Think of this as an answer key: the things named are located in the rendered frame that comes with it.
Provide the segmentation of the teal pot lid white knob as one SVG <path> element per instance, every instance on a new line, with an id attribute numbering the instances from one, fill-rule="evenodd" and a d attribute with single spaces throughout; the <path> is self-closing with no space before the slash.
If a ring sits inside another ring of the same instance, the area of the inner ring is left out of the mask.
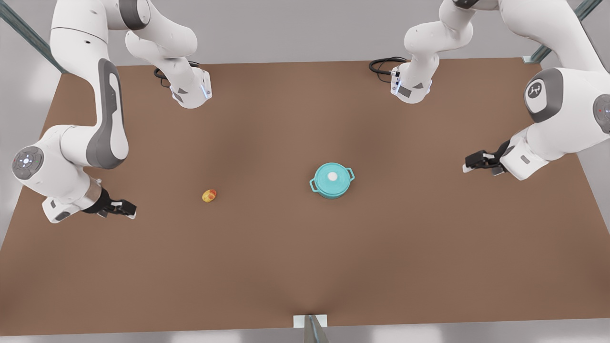
<path id="1" fill-rule="evenodd" d="M 338 163 L 325 163 L 318 167 L 314 176 L 316 189 L 326 193 L 344 192 L 351 182 L 351 173 Z"/>

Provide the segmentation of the teal pot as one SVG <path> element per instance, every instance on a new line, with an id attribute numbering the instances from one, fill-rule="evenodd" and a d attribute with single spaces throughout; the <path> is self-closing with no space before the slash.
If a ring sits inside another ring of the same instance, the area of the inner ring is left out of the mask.
<path id="1" fill-rule="evenodd" d="M 313 192 L 327 199 L 342 197 L 355 180 L 353 170 L 338 163 L 325 163 L 318 167 L 309 182 Z"/>

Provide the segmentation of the silver frame post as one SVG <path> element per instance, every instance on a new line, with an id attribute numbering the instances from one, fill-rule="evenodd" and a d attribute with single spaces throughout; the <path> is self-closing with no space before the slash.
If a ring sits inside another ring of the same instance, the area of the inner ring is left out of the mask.
<path id="1" fill-rule="evenodd" d="M 529 56 L 523 56 L 523 63 L 540 64 L 549 53 L 554 52 L 564 68 L 602 70 L 603 59 L 582 21 L 604 0 L 579 0 L 575 9 L 570 7 L 570 0 L 541 2 L 549 5 L 549 8 L 534 16 L 528 26 L 535 32 L 526 35 L 540 46 Z"/>
<path id="2" fill-rule="evenodd" d="M 324 328 L 328 326 L 326 314 L 294 315 L 293 327 L 304 330 L 304 343 L 329 343 Z"/>
<path id="3" fill-rule="evenodd" d="M 4 0 L 0 0 L 0 18 L 3 19 L 13 30 L 37 50 L 47 61 L 49 61 L 61 73 L 68 73 L 57 63 L 51 53 L 49 44 L 29 26 L 20 15 L 18 15 Z"/>

